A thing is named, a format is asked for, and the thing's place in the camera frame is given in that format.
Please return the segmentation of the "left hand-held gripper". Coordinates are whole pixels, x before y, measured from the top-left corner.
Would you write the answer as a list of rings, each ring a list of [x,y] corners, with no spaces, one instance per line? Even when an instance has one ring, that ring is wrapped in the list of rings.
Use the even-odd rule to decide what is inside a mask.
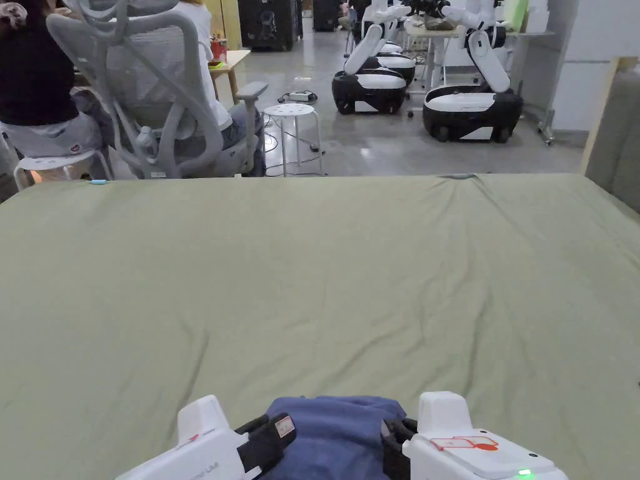
[[[177,415],[178,444],[118,479],[256,479],[273,468],[297,432],[289,414],[264,414],[230,427],[214,395],[183,407]]]

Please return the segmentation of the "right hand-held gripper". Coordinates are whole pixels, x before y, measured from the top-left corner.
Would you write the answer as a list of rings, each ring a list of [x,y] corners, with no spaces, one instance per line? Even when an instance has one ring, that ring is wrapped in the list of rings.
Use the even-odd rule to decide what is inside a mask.
[[[382,471],[411,479],[567,479],[547,457],[473,427],[466,400],[424,392],[418,419],[383,419]]]

